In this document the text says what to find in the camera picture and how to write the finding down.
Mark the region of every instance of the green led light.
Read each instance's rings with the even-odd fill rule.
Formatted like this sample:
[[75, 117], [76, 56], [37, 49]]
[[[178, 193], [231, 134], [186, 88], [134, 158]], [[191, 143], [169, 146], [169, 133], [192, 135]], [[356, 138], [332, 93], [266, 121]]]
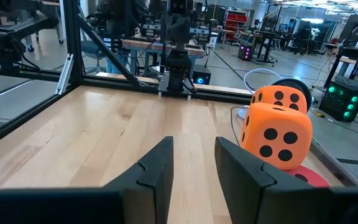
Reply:
[[328, 92], [333, 93], [334, 91], [335, 91], [335, 87], [333, 86], [329, 87]]

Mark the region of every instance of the desk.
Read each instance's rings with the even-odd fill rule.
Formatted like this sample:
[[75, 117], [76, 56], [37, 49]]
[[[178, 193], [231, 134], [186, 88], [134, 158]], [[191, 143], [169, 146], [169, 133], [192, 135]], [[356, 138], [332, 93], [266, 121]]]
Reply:
[[[157, 53], [162, 54], [163, 46], [160, 43], [154, 43], [150, 45], [150, 42], [146, 41], [139, 41], [139, 40], [124, 40], [122, 41], [122, 46], [126, 49], [131, 50], [131, 73], [135, 74], [136, 71], [136, 61], [137, 61], [137, 51], [143, 52], [145, 51], [145, 74], [147, 73], [149, 67], [149, 56], [150, 53]], [[190, 70], [190, 77], [193, 77], [193, 70], [194, 64], [196, 63], [197, 58], [204, 57], [204, 50], [203, 49], [192, 49], [192, 48], [185, 48], [189, 52], [189, 57], [191, 60], [191, 70]], [[171, 46], [166, 46], [166, 53], [168, 54], [171, 50]]]
[[222, 41], [222, 45], [221, 48], [223, 49], [223, 45], [226, 41], [226, 35], [227, 34], [234, 34], [234, 31], [232, 30], [224, 30], [224, 29], [212, 29], [212, 32], [217, 32], [217, 33], [223, 33], [223, 41]]
[[[230, 106], [80, 86], [0, 140], [0, 188], [101, 186], [173, 136], [168, 223], [230, 223], [214, 159], [216, 136], [235, 142]], [[340, 185], [312, 153], [303, 165]]]
[[342, 77], [345, 75], [346, 70], [347, 70], [347, 68], [349, 67], [349, 65], [350, 65], [350, 64], [355, 65], [356, 62], [357, 62], [357, 61], [355, 61], [355, 60], [352, 60], [352, 59], [349, 59], [349, 58], [345, 58], [345, 57], [341, 57], [340, 61], [343, 62], [343, 64], [342, 64], [341, 69], [339, 70], [338, 75], [339, 75], [339, 76], [342, 76]]

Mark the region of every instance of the table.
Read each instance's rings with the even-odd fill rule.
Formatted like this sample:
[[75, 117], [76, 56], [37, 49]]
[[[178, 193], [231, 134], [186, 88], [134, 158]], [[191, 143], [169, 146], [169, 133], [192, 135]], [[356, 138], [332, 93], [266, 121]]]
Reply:
[[[145, 75], [148, 72], [149, 67], [149, 57], [150, 54], [162, 54], [163, 45], [160, 43], [154, 43], [150, 45], [150, 42], [140, 41], [140, 40], [123, 40], [122, 46], [126, 49], [131, 50], [131, 73], [135, 74], [136, 72], [136, 61], [137, 61], [137, 51], [143, 52], [145, 51]], [[189, 52], [189, 57], [191, 60], [191, 70], [190, 77], [193, 77], [194, 64], [196, 63], [197, 58], [204, 57], [203, 49], [193, 49], [185, 47], [185, 49]], [[171, 50], [171, 45], [166, 46], [166, 53], [168, 54]]]
[[[235, 142], [230, 106], [80, 86], [0, 140], [0, 188], [101, 186], [173, 136], [168, 223], [230, 223], [214, 160], [216, 136]], [[312, 153], [303, 165], [341, 185]]]
[[342, 66], [341, 66], [341, 69], [339, 70], [338, 72], [338, 75], [339, 76], [344, 76], [345, 73], [346, 73], [346, 70], [347, 68], [349, 67], [350, 64], [353, 64], [355, 65], [357, 61], [353, 60], [353, 59], [349, 59], [349, 58], [346, 58], [346, 57], [341, 57], [340, 59], [341, 62], [343, 62]]
[[224, 29], [212, 29], [213, 32], [218, 32], [218, 33], [223, 33], [223, 41], [222, 41], [222, 45], [221, 48], [223, 49], [223, 45], [226, 41], [226, 35], [227, 34], [234, 34], [234, 31], [232, 30], [224, 30]]

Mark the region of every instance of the ceiling light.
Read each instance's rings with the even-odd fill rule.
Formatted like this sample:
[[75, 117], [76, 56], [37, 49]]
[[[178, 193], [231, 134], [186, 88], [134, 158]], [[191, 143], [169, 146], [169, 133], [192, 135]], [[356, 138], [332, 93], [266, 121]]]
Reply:
[[305, 22], [311, 22], [313, 24], [321, 24], [324, 22], [322, 19], [311, 19], [311, 18], [302, 18], [301, 20]]

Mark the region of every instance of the concrete floor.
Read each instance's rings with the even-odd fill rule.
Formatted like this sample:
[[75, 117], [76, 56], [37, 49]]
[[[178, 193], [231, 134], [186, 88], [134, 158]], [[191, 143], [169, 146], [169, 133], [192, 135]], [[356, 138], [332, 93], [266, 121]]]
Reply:
[[[26, 57], [41, 68], [60, 70], [67, 55], [66, 43], [60, 45], [57, 42], [54, 30], [42, 30], [39, 44], [35, 42], [34, 35], [32, 39], [35, 52], [25, 53]], [[299, 79], [308, 86], [316, 84], [322, 86], [325, 81], [324, 77], [329, 71], [329, 63], [326, 63], [328, 61], [327, 56], [295, 56], [291, 52], [274, 50], [271, 56], [276, 57], [278, 63], [272, 67], [270, 64], [256, 65], [254, 62], [239, 60], [236, 56], [233, 56], [237, 51], [238, 48], [235, 46], [225, 45], [224, 49], [221, 49], [220, 45], [217, 45], [214, 52], [211, 51], [209, 56], [196, 61], [197, 64], [204, 65], [208, 59], [208, 67], [212, 73], [210, 85], [245, 89], [242, 77], [248, 71], [255, 68], [267, 68], [284, 78]], [[83, 60], [86, 67], [96, 65], [96, 61], [92, 58], [83, 56]], [[106, 60], [102, 59], [100, 64], [105, 67]], [[247, 81], [254, 88], [270, 85], [276, 80], [278, 80], [278, 77], [266, 71], [256, 72], [247, 78]], [[0, 92], [24, 81], [26, 80], [21, 78], [0, 76]], [[36, 80], [26, 82], [22, 86], [0, 95], [0, 122], [9, 121], [52, 96], [55, 93], [56, 85], [56, 83]], [[320, 99], [322, 93], [314, 90], [313, 95]], [[332, 124], [326, 119], [317, 118], [313, 113], [310, 113], [310, 118], [313, 122], [314, 137], [334, 157], [358, 161], [357, 133]], [[340, 124], [358, 131], [358, 124]], [[358, 165], [344, 165], [358, 178]]]

